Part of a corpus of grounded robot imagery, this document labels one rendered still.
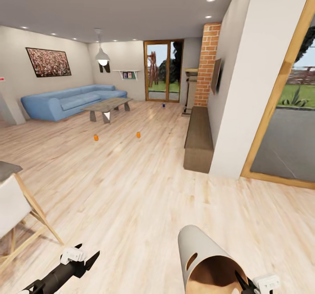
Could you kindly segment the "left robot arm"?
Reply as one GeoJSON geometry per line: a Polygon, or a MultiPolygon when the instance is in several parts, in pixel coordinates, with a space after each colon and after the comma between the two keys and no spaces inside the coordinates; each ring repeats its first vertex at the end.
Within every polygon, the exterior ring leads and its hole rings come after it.
{"type": "Polygon", "coordinates": [[[87,262],[84,262],[88,253],[81,250],[81,247],[82,243],[75,247],[66,247],[61,255],[60,264],[54,270],[42,280],[37,279],[16,294],[54,294],[73,275],[80,279],[86,271],[90,270],[100,255],[100,251],[98,251],[87,262]]]}

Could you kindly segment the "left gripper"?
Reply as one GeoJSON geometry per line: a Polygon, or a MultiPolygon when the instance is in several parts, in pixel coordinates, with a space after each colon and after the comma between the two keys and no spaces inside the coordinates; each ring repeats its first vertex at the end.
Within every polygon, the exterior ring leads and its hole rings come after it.
{"type": "MultiPolygon", "coordinates": [[[[76,245],[75,248],[80,249],[82,247],[82,243],[76,245]]],[[[50,273],[54,274],[58,281],[58,289],[57,291],[74,275],[77,278],[81,278],[86,271],[89,271],[93,266],[95,261],[98,259],[100,255],[100,251],[98,251],[94,256],[92,256],[87,262],[80,261],[70,261],[66,265],[60,263],[54,270],[50,273]]]]}

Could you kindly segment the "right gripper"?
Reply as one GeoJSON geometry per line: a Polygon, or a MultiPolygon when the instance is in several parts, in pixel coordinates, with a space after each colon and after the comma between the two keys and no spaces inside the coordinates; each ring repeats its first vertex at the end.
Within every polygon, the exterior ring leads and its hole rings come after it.
{"type": "MultiPolygon", "coordinates": [[[[255,294],[254,289],[256,289],[255,285],[253,284],[252,280],[250,280],[248,277],[248,284],[244,281],[244,279],[239,275],[237,271],[235,271],[235,275],[243,288],[243,291],[241,294],[255,294]]],[[[270,290],[270,294],[273,294],[273,290],[270,290]]]]}

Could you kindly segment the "trash can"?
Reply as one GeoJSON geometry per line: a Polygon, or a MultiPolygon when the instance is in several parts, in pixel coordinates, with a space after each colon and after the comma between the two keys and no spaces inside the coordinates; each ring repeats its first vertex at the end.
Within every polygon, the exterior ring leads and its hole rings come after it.
{"type": "Polygon", "coordinates": [[[235,271],[249,284],[241,265],[198,226],[179,232],[178,248],[185,294],[241,294],[235,271]]]}

